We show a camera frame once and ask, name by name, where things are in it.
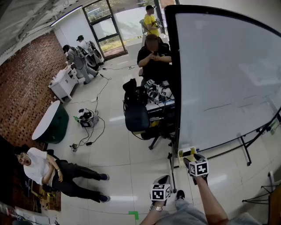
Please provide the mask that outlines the black office chair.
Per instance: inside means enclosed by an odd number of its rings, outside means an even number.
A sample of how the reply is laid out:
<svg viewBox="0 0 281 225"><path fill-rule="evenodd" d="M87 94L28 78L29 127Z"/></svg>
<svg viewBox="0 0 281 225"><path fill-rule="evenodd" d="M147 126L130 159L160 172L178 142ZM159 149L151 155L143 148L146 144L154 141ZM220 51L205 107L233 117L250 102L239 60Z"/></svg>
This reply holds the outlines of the black office chair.
<svg viewBox="0 0 281 225"><path fill-rule="evenodd" d="M159 138L175 140L175 116L151 123L146 109L149 100L145 87L139 86L135 92L125 93L123 111L128 131L141 140L153 139L148 147L152 150Z"/></svg>

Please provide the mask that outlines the round white-topped green table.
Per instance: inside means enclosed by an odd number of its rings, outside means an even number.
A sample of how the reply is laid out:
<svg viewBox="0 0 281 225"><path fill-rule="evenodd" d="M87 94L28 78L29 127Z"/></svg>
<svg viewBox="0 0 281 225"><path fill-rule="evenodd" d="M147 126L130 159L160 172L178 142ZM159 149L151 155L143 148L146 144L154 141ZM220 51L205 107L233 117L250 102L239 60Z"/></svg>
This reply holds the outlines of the round white-topped green table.
<svg viewBox="0 0 281 225"><path fill-rule="evenodd" d="M65 137L69 115L59 100L53 102L45 112L32 134L32 140L57 144Z"/></svg>

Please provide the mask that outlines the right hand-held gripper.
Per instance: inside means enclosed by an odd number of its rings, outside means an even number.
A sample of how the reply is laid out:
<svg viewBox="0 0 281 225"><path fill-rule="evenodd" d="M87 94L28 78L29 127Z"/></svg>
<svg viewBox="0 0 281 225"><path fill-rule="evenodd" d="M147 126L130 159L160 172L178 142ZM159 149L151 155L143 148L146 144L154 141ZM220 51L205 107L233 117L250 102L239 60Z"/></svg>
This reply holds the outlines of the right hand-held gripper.
<svg viewBox="0 0 281 225"><path fill-rule="evenodd" d="M194 185L197 185L197 177L202 177L207 182L209 163L204 156L196 153L184 157L184 164L188 169L189 175L193 178Z"/></svg>

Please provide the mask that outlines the black tripod stand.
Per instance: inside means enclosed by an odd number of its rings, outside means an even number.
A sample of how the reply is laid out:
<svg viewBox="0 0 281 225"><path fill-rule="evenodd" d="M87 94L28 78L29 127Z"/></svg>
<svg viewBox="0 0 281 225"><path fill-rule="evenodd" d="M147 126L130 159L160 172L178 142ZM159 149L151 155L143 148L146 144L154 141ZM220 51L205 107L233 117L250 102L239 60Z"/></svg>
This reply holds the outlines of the black tripod stand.
<svg viewBox="0 0 281 225"><path fill-rule="evenodd" d="M171 152L168 153L168 160L169 160L170 168L171 168L173 193L176 193L177 189L176 189L176 183L175 183L175 177L174 177L174 159L175 159L174 145L175 145L175 141L174 141L174 139L171 139L170 143L168 144L168 146L171 147Z"/></svg>

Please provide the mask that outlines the black backpack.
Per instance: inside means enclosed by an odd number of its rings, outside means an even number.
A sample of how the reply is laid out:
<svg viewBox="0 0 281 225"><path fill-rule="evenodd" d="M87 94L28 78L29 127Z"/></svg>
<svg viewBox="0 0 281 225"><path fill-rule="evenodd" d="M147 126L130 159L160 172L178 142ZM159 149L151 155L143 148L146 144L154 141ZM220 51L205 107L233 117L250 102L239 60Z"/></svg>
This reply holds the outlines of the black backpack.
<svg viewBox="0 0 281 225"><path fill-rule="evenodd" d="M130 79L127 83L123 84L123 89L126 93L133 93L136 91L137 88L137 82L136 79Z"/></svg>

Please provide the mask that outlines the yellow whiteboard eraser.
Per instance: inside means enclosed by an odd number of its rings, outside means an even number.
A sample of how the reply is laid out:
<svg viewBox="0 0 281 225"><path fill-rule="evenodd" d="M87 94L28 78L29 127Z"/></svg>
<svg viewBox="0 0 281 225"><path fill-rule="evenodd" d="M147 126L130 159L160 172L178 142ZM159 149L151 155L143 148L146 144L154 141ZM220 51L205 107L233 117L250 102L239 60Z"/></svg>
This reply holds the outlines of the yellow whiteboard eraser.
<svg viewBox="0 0 281 225"><path fill-rule="evenodd" d="M182 157L182 150L183 149L178 151L178 159L179 159L180 167L185 165L184 164L184 159L187 159L187 160L189 160L191 162L194 162L196 160L195 157L194 157L194 154L197 153L196 152L196 148L195 147L188 147L188 148L191 148L191 155L190 156Z"/></svg>

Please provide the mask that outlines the large black-framed whiteboard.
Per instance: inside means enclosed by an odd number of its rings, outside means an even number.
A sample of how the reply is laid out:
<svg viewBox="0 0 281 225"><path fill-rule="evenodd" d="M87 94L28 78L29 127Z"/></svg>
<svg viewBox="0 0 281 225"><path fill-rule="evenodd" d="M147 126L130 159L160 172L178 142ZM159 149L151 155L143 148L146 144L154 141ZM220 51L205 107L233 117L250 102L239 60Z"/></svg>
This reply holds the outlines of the large black-framed whiteboard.
<svg viewBox="0 0 281 225"><path fill-rule="evenodd" d="M281 32L216 7L165 8L175 75L172 155L241 141L248 149L281 116Z"/></svg>

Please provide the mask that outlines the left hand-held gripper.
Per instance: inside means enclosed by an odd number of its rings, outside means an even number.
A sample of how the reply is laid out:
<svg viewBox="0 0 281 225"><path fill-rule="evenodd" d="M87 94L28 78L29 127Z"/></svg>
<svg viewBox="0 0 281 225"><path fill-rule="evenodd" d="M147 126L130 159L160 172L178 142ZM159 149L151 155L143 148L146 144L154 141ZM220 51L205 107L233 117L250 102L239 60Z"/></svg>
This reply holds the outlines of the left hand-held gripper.
<svg viewBox="0 0 281 225"><path fill-rule="evenodd" d="M166 205L167 199L171 196L170 176L164 175L154 180L151 185L150 199L154 205L156 202L163 202Z"/></svg>

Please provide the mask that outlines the black-framed glass door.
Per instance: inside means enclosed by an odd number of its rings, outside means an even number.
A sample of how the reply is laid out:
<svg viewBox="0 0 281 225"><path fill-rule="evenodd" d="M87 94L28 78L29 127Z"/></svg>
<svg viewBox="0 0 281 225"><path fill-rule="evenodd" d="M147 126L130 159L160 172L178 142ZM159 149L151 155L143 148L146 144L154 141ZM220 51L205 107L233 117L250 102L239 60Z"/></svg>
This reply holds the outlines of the black-framed glass door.
<svg viewBox="0 0 281 225"><path fill-rule="evenodd" d="M83 12L105 60L128 54L109 0L94 0Z"/></svg>

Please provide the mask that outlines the person's left forearm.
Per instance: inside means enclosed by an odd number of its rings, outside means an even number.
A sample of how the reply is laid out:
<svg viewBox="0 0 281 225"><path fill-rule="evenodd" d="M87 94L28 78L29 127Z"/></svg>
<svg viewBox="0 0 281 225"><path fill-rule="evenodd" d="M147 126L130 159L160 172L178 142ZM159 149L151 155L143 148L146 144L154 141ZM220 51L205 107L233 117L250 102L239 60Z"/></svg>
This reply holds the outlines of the person's left forearm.
<svg viewBox="0 0 281 225"><path fill-rule="evenodd" d="M155 201L152 203L152 205L159 206L164 208L166 204L166 201ZM164 215L166 215L166 211L162 210L162 212L157 211L149 211L145 219L140 223L140 225L154 225L157 223L158 220L160 220Z"/></svg>

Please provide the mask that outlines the white cabinet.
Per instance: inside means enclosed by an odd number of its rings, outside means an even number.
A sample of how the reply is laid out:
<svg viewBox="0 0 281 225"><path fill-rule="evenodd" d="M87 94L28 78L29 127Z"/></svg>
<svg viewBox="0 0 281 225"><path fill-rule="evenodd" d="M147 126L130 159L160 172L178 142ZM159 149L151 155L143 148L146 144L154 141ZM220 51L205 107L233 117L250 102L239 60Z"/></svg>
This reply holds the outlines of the white cabinet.
<svg viewBox="0 0 281 225"><path fill-rule="evenodd" d="M71 92L78 83L76 69L72 69L71 66L66 66L53 77L48 87L61 102L64 102L63 98L65 97L72 100Z"/></svg>

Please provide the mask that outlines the black metal-frame chair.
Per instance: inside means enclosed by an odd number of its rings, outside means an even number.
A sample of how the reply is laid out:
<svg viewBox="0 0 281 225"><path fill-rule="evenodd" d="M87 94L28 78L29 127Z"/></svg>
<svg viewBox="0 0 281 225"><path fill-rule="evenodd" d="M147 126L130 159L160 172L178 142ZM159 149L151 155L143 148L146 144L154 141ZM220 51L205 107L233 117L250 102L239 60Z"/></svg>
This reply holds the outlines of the black metal-frame chair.
<svg viewBox="0 0 281 225"><path fill-rule="evenodd" d="M273 171L268 173L270 185L261 186L266 193L250 199L242 200L243 203L252 203L268 206L268 219L264 225L281 225L281 180L274 179Z"/></svg>

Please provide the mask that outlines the spare hand-held gripper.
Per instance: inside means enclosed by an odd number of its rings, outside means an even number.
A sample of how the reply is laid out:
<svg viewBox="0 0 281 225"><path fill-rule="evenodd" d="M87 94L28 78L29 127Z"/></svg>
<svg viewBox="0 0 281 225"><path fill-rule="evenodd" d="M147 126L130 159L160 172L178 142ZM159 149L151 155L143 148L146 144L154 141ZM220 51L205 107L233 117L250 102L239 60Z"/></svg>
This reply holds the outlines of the spare hand-held gripper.
<svg viewBox="0 0 281 225"><path fill-rule="evenodd" d="M174 100L174 96L169 87L159 87L158 94L154 98L153 102L159 105L160 103L166 104L173 100Z"/></svg>
<svg viewBox="0 0 281 225"><path fill-rule="evenodd" d="M159 93L158 85L153 80L148 80L145 84L145 89L150 98L156 98Z"/></svg>

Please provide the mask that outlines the person's legs in grey jeans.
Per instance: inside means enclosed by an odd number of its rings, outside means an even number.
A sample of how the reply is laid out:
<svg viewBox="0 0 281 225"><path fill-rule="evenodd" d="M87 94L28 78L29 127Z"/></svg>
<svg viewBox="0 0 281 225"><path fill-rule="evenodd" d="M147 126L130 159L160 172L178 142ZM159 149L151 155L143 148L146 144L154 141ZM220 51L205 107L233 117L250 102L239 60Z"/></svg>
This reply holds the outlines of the person's legs in grey jeans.
<svg viewBox="0 0 281 225"><path fill-rule="evenodd" d="M176 201L175 213L164 213L155 225L209 225L206 216L193 204L183 199ZM243 213L231 220L225 225L261 225L250 214Z"/></svg>

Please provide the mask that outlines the linear ceiling light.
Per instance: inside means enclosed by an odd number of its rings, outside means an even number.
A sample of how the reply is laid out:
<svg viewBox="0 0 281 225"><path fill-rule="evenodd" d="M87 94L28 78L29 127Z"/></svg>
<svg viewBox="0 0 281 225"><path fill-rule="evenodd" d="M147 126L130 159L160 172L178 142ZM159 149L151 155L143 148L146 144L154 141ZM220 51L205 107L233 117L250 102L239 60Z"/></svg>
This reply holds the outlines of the linear ceiling light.
<svg viewBox="0 0 281 225"><path fill-rule="evenodd" d="M58 22L60 22L62 19L64 19L65 17L69 16L71 13L81 9L83 6L80 5L76 8L74 8L73 10L71 10L70 12L66 13L65 15L61 16L59 19L57 19L56 21L54 21L52 24L50 24L50 27L53 27L54 25L56 25Z"/></svg>

